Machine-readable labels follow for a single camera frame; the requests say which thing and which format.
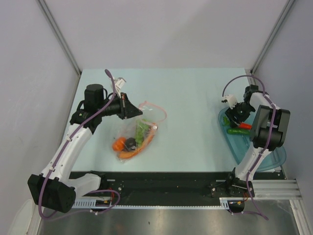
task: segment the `metallic floor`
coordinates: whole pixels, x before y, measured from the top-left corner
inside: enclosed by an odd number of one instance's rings
[[[224,210],[115,209],[102,215],[81,212],[42,221],[39,235],[298,235],[288,200],[258,201],[269,217]],[[246,211],[254,211],[251,202]]]

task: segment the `green vegetable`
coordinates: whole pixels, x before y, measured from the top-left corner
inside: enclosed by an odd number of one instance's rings
[[[227,133],[230,135],[250,135],[250,131],[240,128],[228,128]]]
[[[141,146],[144,141],[145,133],[148,132],[150,129],[150,126],[141,122],[140,120],[137,120],[137,127],[136,127],[136,133],[135,133],[135,140],[137,143],[137,146]]]
[[[223,117],[223,121],[224,121],[223,126],[229,126],[230,125],[230,121],[228,120],[228,118],[226,116]]]

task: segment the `cucumber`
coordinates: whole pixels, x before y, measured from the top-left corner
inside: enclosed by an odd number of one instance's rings
[[[250,135],[250,131],[240,128],[228,128],[227,133],[230,135]]]

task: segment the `white wall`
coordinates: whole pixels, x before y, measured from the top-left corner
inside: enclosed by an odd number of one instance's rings
[[[47,0],[80,69],[251,68],[287,0]]]
[[[54,155],[78,77],[36,1],[0,8],[0,234],[31,198],[27,180]]]
[[[297,1],[257,75],[272,100],[291,111],[285,168],[296,178],[313,221],[313,1]]]

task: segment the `bag with vegetables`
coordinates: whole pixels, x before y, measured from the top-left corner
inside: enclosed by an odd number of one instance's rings
[[[167,118],[165,110],[150,102],[143,102],[138,107],[143,115],[130,120],[122,127],[112,149],[120,160],[130,159],[143,151],[153,140],[159,125]]]

